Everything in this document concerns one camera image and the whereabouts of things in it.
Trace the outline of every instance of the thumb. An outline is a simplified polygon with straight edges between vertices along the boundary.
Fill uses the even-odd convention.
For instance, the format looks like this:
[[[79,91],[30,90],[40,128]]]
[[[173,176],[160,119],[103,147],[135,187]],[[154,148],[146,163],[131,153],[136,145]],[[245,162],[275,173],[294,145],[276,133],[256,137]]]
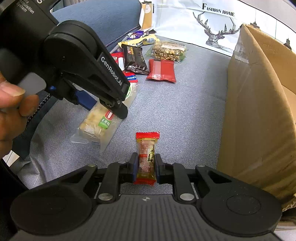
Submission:
[[[0,72],[0,109],[17,106],[25,90],[6,81]]]

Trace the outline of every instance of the red package with white label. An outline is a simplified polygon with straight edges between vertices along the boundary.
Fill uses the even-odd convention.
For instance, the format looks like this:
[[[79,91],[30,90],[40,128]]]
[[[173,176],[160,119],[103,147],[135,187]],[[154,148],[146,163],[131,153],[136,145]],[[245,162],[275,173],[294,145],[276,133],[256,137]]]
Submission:
[[[123,58],[123,52],[117,52],[117,53],[112,53],[111,56],[115,60],[115,62],[118,64],[119,68],[122,70],[126,78],[130,83],[138,83],[137,77],[135,73],[132,72],[126,72],[124,70],[124,58]]]
[[[168,80],[176,83],[174,61],[163,59],[149,60],[150,73],[147,79]]]

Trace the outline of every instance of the cardboard box flap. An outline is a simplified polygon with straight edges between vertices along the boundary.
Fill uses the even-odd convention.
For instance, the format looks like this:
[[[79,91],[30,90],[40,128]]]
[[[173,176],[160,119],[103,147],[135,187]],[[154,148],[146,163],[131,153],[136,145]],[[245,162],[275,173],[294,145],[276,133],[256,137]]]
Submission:
[[[283,64],[276,63],[276,57],[270,62],[260,45],[269,52],[268,56],[275,49],[274,55],[294,58],[290,56],[292,52],[276,40],[261,31],[253,31],[251,26],[242,25],[228,67],[228,92],[217,169],[270,192],[284,207],[296,193],[296,128],[272,65],[278,69]],[[283,85],[294,92],[296,85],[287,81],[289,76],[291,82],[294,81],[292,75],[291,69],[289,73],[279,72],[284,79]]]

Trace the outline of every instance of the purple snack package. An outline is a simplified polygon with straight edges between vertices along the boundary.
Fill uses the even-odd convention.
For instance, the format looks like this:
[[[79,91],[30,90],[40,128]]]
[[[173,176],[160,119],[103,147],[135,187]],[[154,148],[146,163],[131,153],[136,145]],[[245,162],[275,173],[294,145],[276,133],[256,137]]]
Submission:
[[[147,33],[144,32],[143,30],[138,30],[136,32],[129,33],[127,41],[133,40],[133,39],[139,39],[139,38],[144,37],[146,35],[147,35]]]

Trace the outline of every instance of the red and yellow candy package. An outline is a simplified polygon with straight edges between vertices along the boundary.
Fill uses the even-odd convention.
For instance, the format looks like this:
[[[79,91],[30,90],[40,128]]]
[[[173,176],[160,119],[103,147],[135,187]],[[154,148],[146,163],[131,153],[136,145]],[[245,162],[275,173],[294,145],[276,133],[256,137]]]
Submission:
[[[137,132],[139,169],[135,184],[150,184],[156,182],[154,169],[155,144],[159,139],[159,132]]]

